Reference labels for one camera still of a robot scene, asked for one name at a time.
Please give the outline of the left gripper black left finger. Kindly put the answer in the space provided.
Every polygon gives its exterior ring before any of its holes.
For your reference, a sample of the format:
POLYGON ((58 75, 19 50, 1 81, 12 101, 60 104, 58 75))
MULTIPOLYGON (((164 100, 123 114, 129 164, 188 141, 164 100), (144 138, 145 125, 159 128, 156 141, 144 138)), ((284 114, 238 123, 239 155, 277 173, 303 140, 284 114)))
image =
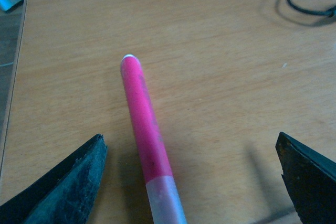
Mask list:
POLYGON ((86 223, 106 163, 97 134, 21 193, 1 205, 1 223, 86 223))

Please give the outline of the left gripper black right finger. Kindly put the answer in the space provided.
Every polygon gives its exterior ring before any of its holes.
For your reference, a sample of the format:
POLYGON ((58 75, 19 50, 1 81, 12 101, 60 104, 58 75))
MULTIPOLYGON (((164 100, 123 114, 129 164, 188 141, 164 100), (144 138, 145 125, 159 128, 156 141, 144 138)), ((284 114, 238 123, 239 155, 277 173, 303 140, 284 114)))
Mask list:
POLYGON ((282 178, 302 223, 335 223, 335 162, 280 132, 282 178))

